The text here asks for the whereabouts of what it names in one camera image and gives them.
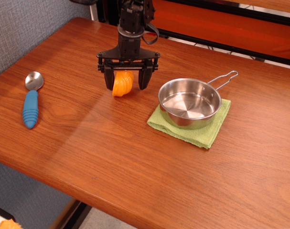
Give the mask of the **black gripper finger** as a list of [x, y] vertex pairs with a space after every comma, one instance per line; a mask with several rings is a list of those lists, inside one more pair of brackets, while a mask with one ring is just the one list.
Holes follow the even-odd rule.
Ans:
[[153, 72], [152, 68], [145, 68], [145, 69], [139, 70], [138, 82], [139, 82], [139, 88], [141, 90], [144, 90], [147, 88], [150, 82], [151, 76], [152, 76], [152, 72]]
[[114, 70], [112, 68], [105, 68], [104, 69], [104, 78], [105, 78], [105, 83], [106, 83], [107, 89], [112, 91], [113, 86], [114, 86], [114, 80], [115, 80]]

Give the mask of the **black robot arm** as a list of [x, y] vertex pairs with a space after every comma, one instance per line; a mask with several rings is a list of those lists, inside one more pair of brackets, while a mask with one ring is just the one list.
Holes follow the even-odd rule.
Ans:
[[152, 73], [158, 69], [159, 52], [140, 47], [141, 40], [148, 45], [159, 38], [159, 30], [151, 23], [156, 9], [151, 0], [119, 0], [118, 44], [113, 49], [97, 53], [97, 68], [104, 74], [106, 87], [113, 89], [114, 72], [138, 70], [139, 87], [147, 88]]

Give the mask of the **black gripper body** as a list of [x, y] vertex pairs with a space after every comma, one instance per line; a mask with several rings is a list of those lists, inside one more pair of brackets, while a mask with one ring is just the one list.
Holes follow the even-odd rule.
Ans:
[[152, 71], [158, 69], [158, 59], [161, 54], [141, 48], [141, 41], [148, 45], [150, 42], [144, 38], [145, 31], [129, 32], [127, 30], [118, 30], [118, 44], [114, 48], [97, 53], [97, 69], [102, 73], [107, 70], [144, 70], [148, 67]]

